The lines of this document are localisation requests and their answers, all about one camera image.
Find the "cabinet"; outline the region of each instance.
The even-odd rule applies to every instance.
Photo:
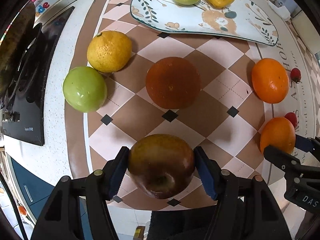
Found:
[[[84,240],[93,240],[92,234],[91,234],[90,225],[89,225],[89,218],[88,218],[88,214],[87,213],[84,213],[81,216],[81,223],[82,223],[82,230],[83,230]]]
[[[34,217],[38,219],[42,208],[44,207],[52,190],[54,189],[54,186],[46,183],[36,175],[32,174],[30,171],[26,170],[13,158],[11,158],[11,162],[23,197],[27,202],[27,205],[29,206]],[[84,239],[93,240],[88,220],[88,214],[85,212],[83,205],[84,202],[80,201],[80,215]]]
[[[54,186],[26,170],[13,158],[11,158],[11,161],[20,190],[28,206],[37,203],[51,194]]]

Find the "bottle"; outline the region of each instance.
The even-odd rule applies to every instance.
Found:
[[[144,230],[146,227],[138,226],[133,235],[133,240],[143,239]]]

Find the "table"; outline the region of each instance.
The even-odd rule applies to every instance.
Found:
[[[226,37],[160,33],[131,17],[131,0],[95,0],[79,33],[70,68],[88,64],[86,48],[103,30],[126,33],[132,40],[132,57],[121,71],[105,74],[108,100],[98,111],[81,114],[65,105],[73,177],[101,169],[115,158],[121,146],[130,148],[144,136],[167,133],[184,139],[192,148],[202,146],[209,158],[237,176],[261,174],[268,185],[283,178],[282,171],[263,159],[260,133],[271,118],[292,111],[299,119],[297,134],[314,137],[319,133],[319,67],[292,26],[276,15],[266,0],[252,1],[275,24],[279,33],[276,46]],[[169,56],[189,60],[201,76],[202,90],[186,109],[159,108],[146,92],[148,69]],[[291,83],[287,97],[279,104],[266,104],[252,91],[251,69],[265,57],[281,62],[288,73],[294,67],[302,72],[302,84]],[[302,162],[309,157],[296,149],[293,154]],[[127,172],[117,196],[109,203],[142,210],[181,210],[213,204],[197,172],[183,192],[165,200],[144,195]]]

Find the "ceramic plate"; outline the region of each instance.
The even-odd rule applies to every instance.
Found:
[[[217,9],[206,0],[180,6],[173,0],[132,0],[137,21],[167,33],[197,33],[238,38],[274,46],[278,32],[267,14],[250,0]]]

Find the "black cooktop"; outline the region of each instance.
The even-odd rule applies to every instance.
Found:
[[[21,141],[44,145],[44,93],[51,60],[71,7],[45,27],[38,24],[32,43],[17,68],[3,100],[3,133]]]

